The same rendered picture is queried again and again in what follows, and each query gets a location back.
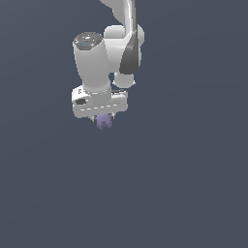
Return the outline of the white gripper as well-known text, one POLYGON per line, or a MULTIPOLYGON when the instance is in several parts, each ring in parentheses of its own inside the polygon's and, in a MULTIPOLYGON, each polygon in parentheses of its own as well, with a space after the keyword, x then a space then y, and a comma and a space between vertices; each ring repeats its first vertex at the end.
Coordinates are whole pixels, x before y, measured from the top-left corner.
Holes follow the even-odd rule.
POLYGON ((86 91, 79 86, 72 91, 73 113, 75 117, 92 117, 97 122, 97 116, 110 113, 110 119, 114 120, 119 111, 128 108, 128 92, 124 89, 112 90, 110 87, 99 93, 86 91))

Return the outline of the small purple object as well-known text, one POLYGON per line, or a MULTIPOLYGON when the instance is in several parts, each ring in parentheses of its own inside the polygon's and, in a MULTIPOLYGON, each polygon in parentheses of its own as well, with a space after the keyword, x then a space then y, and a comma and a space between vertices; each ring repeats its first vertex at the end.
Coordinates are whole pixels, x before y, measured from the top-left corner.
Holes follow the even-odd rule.
POLYGON ((111 119, 108 113, 100 114, 96 117, 97 127, 102 130, 104 127, 110 128, 112 126, 111 119))

